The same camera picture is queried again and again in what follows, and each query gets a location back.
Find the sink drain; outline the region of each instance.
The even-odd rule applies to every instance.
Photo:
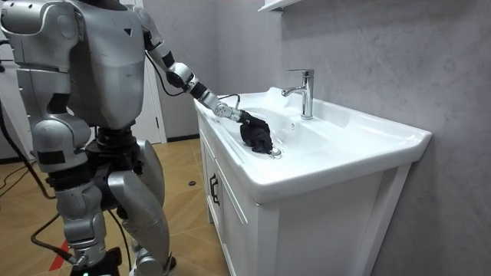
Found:
[[[269,152],[269,155],[270,156],[278,156],[282,154],[282,151],[279,150],[279,149],[276,149],[276,148],[273,148],[270,152]]]

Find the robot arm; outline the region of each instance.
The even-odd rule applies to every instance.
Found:
[[[182,88],[184,92],[191,94],[203,106],[210,109],[216,116],[225,117],[238,123],[252,124],[261,127],[269,133],[268,124],[263,120],[251,116],[244,110],[230,107],[220,99],[187,67],[176,62],[172,51],[166,46],[160,36],[153,19],[142,8],[131,5],[130,9],[138,15],[143,27],[145,48],[153,61],[166,72],[167,81],[174,87]]]

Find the chrome faucet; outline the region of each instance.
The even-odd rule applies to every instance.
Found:
[[[302,95],[302,119],[310,120],[314,116],[312,110],[314,107],[314,69],[297,69],[288,71],[301,71],[302,73],[302,86],[292,87],[282,90],[282,96],[288,97],[292,93],[298,93]]]

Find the gray wall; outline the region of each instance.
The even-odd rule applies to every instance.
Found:
[[[375,276],[491,274],[491,4],[304,0],[218,8],[219,87],[264,91],[316,70],[316,97],[433,132]]]
[[[144,4],[177,61],[187,64],[207,87],[217,90],[216,3],[144,0]],[[166,136],[197,134],[198,119],[193,98],[187,94],[169,97],[163,92],[158,79],[157,83]],[[179,92],[167,82],[165,85],[170,93]]]

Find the faucet handle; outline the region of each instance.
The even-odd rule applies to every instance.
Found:
[[[301,72],[302,77],[314,77],[314,69],[290,69],[288,72]]]

